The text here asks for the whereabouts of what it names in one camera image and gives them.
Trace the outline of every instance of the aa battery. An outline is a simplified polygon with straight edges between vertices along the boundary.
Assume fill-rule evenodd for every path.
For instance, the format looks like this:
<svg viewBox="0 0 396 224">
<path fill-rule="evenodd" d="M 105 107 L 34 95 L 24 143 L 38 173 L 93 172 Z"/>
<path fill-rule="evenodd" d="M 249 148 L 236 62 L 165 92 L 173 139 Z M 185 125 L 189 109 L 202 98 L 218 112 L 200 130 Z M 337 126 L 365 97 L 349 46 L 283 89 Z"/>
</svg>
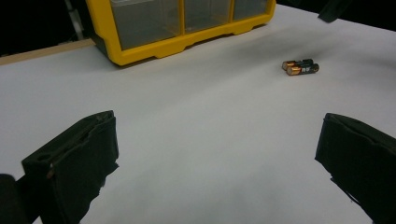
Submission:
<svg viewBox="0 0 396 224">
<path fill-rule="evenodd" d="M 300 61 L 286 61 L 282 63 L 282 68 L 285 71 L 288 71 L 289 67 L 292 67 L 294 65 L 300 65 L 300 64 L 314 64 L 314 60 L 312 59 L 304 59 Z"/>
<path fill-rule="evenodd" d="M 286 73 L 289 76 L 298 76 L 304 74 L 313 74 L 319 70 L 319 65 L 317 63 L 313 64 L 300 64 L 294 65 L 292 67 L 288 67 Z"/>
</svg>

